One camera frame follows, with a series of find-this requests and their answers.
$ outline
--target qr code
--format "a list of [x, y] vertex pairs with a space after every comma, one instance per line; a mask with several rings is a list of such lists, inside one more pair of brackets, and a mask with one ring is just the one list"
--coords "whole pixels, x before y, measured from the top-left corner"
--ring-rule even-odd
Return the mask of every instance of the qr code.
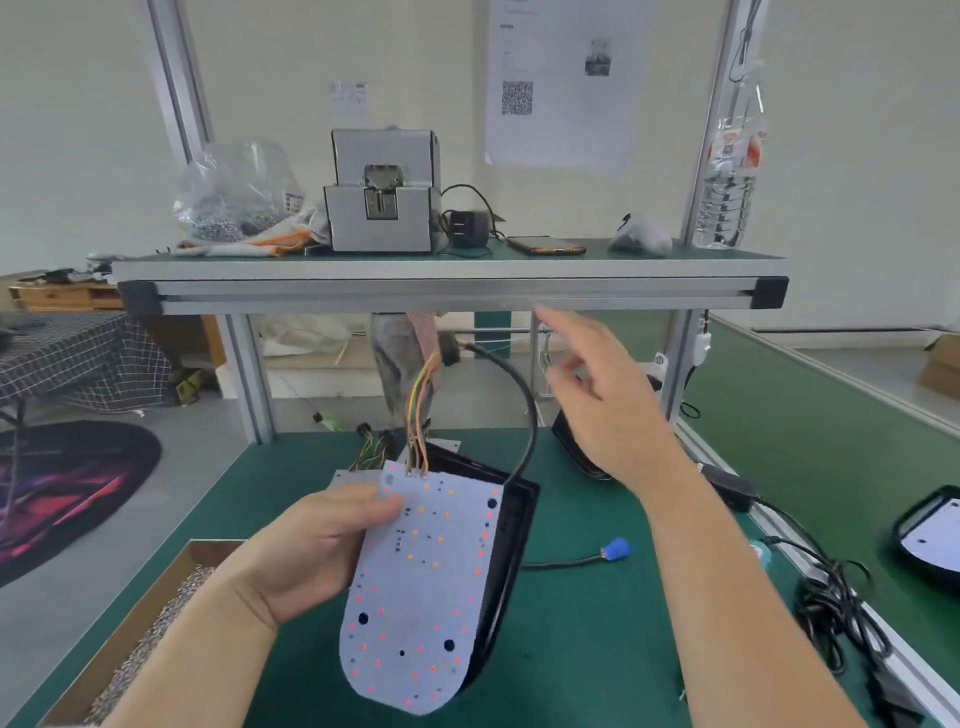
[[503, 82], [503, 116], [530, 116], [534, 112], [534, 82]]

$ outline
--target paper notice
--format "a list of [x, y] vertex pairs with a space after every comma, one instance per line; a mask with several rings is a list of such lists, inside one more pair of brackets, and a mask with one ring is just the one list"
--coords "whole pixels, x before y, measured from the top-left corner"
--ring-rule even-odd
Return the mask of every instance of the paper notice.
[[492, 0], [487, 162], [612, 170], [636, 133], [637, 0]]
[[366, 116], [370, 100], [365, 81], [331, 81], [327, 92], [330, 110], [335, 113]]

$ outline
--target checkered tablecloth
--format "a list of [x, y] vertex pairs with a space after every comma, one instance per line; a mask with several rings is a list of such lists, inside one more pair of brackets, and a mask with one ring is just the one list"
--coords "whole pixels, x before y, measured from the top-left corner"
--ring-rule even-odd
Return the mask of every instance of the checkered tablecloth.
[[0, 406], [57, 395], [95, 412], [172, 404], [170, 360], [125, 313], [33, 314], [0, 353]]

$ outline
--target left hand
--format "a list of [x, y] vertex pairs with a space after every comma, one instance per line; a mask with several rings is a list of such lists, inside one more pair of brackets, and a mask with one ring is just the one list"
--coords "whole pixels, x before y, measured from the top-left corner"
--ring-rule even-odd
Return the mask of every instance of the left hand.
[[228, 586], [271, 627], [298, 617], [347, 587], [364, 531], [400, 515], [402, 497], [376, 493], [376, 485], [352, 485], [301, 498], [230, 554], [207, 583]]

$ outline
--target black power adapter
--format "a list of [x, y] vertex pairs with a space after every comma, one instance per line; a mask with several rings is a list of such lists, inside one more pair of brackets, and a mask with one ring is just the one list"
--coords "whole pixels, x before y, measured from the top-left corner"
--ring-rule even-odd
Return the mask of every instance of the black power adapter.
[[452, 209], [447, 237], [453, 248], [486, 248], [490, 239], [490, 217], [486, 211]]

